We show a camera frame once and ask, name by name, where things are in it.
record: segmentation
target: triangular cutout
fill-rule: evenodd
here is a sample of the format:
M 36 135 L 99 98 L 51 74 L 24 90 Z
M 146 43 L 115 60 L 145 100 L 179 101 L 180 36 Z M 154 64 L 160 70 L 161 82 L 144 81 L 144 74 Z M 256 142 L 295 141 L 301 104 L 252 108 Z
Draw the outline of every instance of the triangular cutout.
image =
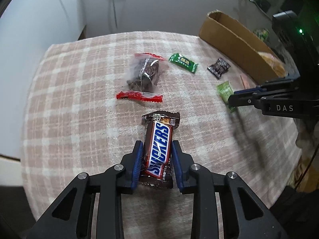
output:
M 238 193 L 246 220 L 252 220 L 264 215 L 263 211 L 243 188 L 238 188 Z
M 65 221 L 69 220 L 76 193 L 76 188 L 70 190 L 70 192 L 64 197 L 64 199 L 52 212 L 52 216 Z

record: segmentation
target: brown wrapper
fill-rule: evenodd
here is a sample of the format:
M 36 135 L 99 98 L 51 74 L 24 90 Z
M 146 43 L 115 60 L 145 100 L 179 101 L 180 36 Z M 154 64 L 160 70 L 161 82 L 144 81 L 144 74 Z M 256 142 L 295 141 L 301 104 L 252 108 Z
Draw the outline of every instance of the brown wrapper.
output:
M 180 113 L 155 111 L 142 116 L 147 123 L 140 182 L 157 188 L 173 188 L 170 146 L 173 129 L 180 122 Z

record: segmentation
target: yellow object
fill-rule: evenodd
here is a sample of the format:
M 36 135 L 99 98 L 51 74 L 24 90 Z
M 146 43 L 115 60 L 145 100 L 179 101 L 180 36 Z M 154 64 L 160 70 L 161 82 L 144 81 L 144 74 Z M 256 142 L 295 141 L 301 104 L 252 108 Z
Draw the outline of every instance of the yellow object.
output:
M 258 52 L 258 54 L 272 67 L 279 77 L 285 77 L 287 75 L 284 63 L 279 59 L 266 52 Z

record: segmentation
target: table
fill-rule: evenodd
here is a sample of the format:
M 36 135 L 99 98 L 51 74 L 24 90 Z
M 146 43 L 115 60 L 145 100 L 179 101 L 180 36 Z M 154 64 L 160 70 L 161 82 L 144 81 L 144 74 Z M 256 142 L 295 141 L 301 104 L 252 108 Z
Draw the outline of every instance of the table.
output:
M 116 100 L 135 52 L 165 58 L 180 52 L 199 66 L 192 74 L 169 65 L 158 83 L 162 104 Z M 207 66 L 220 56 L 231 68 L 217 80 Z M 292 119 L 254 107 L 229 113 L 216 85 L 229 80 L 234 90 L 243 89 L 240 74 L 196 36 L 131 32 L 52 45 L 33 79 L 22 131 L 22 177 L 36 219 L 79 172 L 93 175 L 119 163 L 144 140 L 141 116 L 160 109 L 180 112 L 173 139 L 195 162 L 221 174 L 237 172 L 270 207 L 299 160 L 297 130 Z M 192 195 L 181 195 L 176 183 L 172 190 L 139 186 L 122 197 L 122 208 L 127 238 L 190 236 Z

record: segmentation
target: green candy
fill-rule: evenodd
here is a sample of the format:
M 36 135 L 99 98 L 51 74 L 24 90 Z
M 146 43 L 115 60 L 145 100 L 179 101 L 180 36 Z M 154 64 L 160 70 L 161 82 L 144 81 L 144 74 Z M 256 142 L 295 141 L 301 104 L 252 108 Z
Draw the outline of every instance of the green candy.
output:
M 179 53 L 171 55 L 171 57 L 169 58 L 169 61 L 177 64 L 180 67 L 186 68 L 190 72 L 196 72 L 196 69 L 198 66 L 198 64 L 187 59 L 186 57 L 182 56 Z
M 229 86 L 229 81 L 226 81 L 220 85 L 217 85 L 217 92 L 223 99 L 224 103 L 228 106 L 230 112 L 233 112 L 236 109 L 236 107 L 232 107 L 228 105 L 229 96 L 234 94 L 234 92 L 232 91 L 232 88 L 230 88 Z

